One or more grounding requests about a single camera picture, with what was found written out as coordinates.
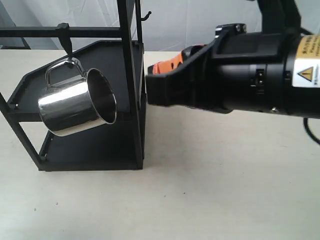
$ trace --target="white backdrop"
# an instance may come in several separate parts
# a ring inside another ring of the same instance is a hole
[[[17,26],[119,26],[116,0],[1,0]],[[296,0],[302,25],[319,33],[320,1]],[[261,28],[257,2],[246,0],[144,0],[142,15],[152,11],[143,22],[147,51],[179,51],[192,44],[208,43],[215,27],[227,23],[246,23],[249,32]],[[95,39],[73,39],[78,49]],[[57,39],[27,39],[32,49],[57,49]]]

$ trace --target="white table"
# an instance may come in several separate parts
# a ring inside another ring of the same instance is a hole
[[[0,50],[1,93],[64,54]],[[146,52],[145,66],[175,54]],[[0,239],[320,239],[320,149],[302,119],[155,106],[146,118],[143,170],[39,172],[0,115]],[[22,126],[39,150],[44,125]]]

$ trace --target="stainless steel mug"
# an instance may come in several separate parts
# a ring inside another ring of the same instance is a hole
[[[74,65],[80,75],[51,83],[50,72],[65,64]],[[57,136],[67,136],[117,118],[117,102],[108,80],[95,68],[85,71],[76,58],[63,59],[45,72],[46,88],[38,100],[40,117]]]

